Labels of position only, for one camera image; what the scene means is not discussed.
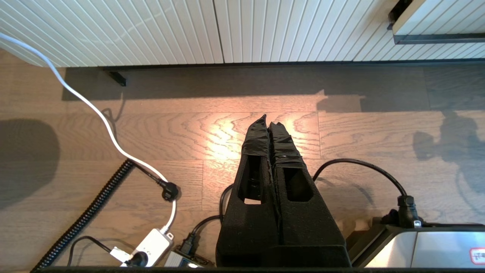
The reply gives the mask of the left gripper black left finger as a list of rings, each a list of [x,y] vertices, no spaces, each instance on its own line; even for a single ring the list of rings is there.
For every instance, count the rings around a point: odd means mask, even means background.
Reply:
[[[219,267],[281,267],[266,116],[254,121],[241,147],[232,193],[216,244]]]

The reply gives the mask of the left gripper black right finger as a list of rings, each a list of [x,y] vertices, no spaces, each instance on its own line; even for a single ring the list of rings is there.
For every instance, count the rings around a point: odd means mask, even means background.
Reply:
[[[346,241],[282,123],[271,123],[271,166],[278,243],[272,267],[349,267]]]

